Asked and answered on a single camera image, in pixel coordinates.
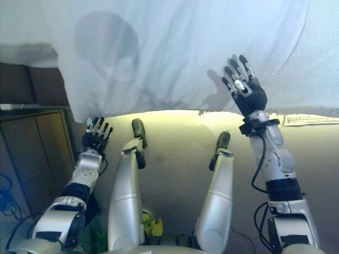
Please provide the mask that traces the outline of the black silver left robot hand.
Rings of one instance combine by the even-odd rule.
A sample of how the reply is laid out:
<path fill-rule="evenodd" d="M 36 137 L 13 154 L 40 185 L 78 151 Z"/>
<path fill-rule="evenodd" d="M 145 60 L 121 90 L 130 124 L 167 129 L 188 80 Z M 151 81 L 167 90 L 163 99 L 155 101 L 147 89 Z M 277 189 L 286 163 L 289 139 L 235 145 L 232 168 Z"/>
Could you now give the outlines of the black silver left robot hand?
<path fill-rule="evenodd" d="M 103 158 L 105 157 L 106 146 L 112 135 L 113 127 L 104 117 L 88 118 L 86 130 L 82 137 L 82 146 L 85 150 L 93 149 Z"/>

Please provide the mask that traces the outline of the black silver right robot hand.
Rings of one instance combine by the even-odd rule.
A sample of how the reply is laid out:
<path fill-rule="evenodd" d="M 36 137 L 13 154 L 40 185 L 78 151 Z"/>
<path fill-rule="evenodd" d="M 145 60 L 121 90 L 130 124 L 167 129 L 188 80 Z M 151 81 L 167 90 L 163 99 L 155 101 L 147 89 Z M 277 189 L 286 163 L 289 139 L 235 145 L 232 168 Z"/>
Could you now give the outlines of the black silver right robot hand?
<path fill-rule="evenodd" d="M 228 59 L 223 71 L 221 81 L 244 117 L 265 110 L 266 93 L 244 55 Z"/>

